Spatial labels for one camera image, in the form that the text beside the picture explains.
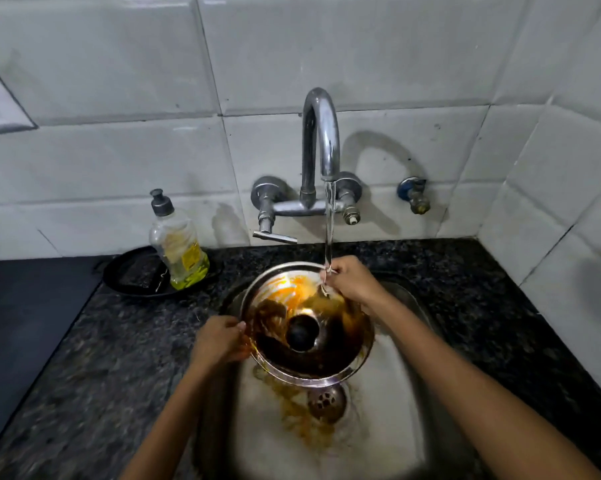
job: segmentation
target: wet sink surface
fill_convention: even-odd
[[[437,331],[407,283],[378,277]],[[242,296],[237,292],[221,312],[238,314]],[[391,336],[378,324],[375,333],[369,358],[339,391],[284,384],[251,358],[228,365],[210,384],[194,438],[194,466],[203,479],[448,479],[469,473],[471,445]],[[343,400],[344,412],[330,415]],[[316,418],[321,413],[323,420]]]

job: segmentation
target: chrome faucet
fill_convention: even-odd
[[[327,203],[316,200],[314,176],[316,152],[320,155],[320,176],[336,182],[336,209],[345,223],[357,224],[360,212],[356,202],[362,194],[360,179],[340,171],[340,142],[336,110],[325,89],[314,88],[305,98],[302,113],[302,180],[298,199],[290,198],[289,186],[277,177],[261,177],[252,186],[251,201],[258,209],[258,230],[254,237],[295,244],[295,237],[272,233],[276,216],[303,217],[325,214]]]

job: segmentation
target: drain strainer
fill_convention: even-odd
[[[341,419],[346,406],[347,396],[340,384],[307,392],[309,412],[314,418],[328,424],[334,424]]]

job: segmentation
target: plastic bottle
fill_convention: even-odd
[[[150,230],[150,244],[157,251],[177,290],[202,280],[210,261],[198,243],[194,222],[184,210],[175,209],[161,189],[150,192],[156,221]]]

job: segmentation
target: running water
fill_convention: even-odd
[[[325,267],[332,272],[332,240],[336,210],[336,182],[325,182]]]

